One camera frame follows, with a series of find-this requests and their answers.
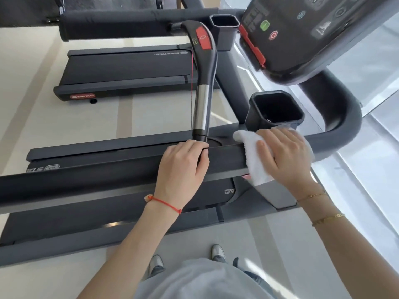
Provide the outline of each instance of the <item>red emergency stop button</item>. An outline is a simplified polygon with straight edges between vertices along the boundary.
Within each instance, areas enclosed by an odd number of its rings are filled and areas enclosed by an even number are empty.
[[[211,40],[209,39],[209,35],[206,32],[205,28],[203,28],[202,26],[198,27],[196,33],[202,49],[203,50],[212,49]]]

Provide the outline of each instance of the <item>red string bracelet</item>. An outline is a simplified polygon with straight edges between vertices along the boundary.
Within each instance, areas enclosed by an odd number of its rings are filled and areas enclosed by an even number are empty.
[[[145,197],[144,197],[144,200],[145,200],[146,202],[150,202],[150,201],[152,201],[152,200],[158,201],[158,202],[163,203],[164,205],[166,205],[166,206],[172,208],[172,209],[175,210],[177,213],[179,213],[179,214],[182,213],[182,209],[179,210],[178,208],[175,208],[174,206],[168,204],[166,201],[163,201],[163,200],[160,200],[160,199],[158,199],[158,198],[155,198],[154,196],[152,196],[152,194],[148,194],[147,196],[145,196]]]

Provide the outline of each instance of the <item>light gray t-shirt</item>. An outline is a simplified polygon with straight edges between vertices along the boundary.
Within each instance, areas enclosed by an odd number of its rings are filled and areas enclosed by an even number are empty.
[[[231,265],[187,260],[139,284],[134,299],[272,299],[255,281]]]

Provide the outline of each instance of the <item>white cloth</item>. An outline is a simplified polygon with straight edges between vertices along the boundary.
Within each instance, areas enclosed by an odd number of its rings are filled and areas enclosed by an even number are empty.
[[[263,168],[262,161],[259,158],[256,148],[256,143],[258,140],[264,141],[263,137],[252,131],[238,130],[234,132],[233,139],[237,142],[244,143],[245,157],[247,159],[247,167],[249,175],[251,176],[252,179],[252,185],[259,186],[264,183],[268,183],[269,181],[272,181],[274,178],[270,176]],[[307,140],[305,140],[305,143],[308,145],[310,149],[312,162],[313,162],[315,158],[312,148]],[[270,149],[270,147],[267,144],[266,146],[269,148],[270,152],[273,155],[273,152]]]
[[[187,260],[140,282],[134,299],[272,299],[254,280],[231,265]]]

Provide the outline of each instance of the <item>person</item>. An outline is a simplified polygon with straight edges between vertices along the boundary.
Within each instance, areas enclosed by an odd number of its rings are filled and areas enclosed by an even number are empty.
[[[265,140],[257,143],[264,169],[292,193],[309,216],[352,298],[399,298],[397,273],[312,179],[302,136],[288,129],[259,130],[258,134]],[[274,298],[259,277],[225,263],[220,246],[213,247],[213,260],[184,261],[174,271],[164,271],[159,256],[153,257],[179,215],[173,208],[182,209],[204,179],[209,166],[207,148],[207,143],[193,140],[167,148],[153,196],[162,202],[152,199],[147,203],[132,231],[78,299]],[[141,282],[150,261],[150,278]]]

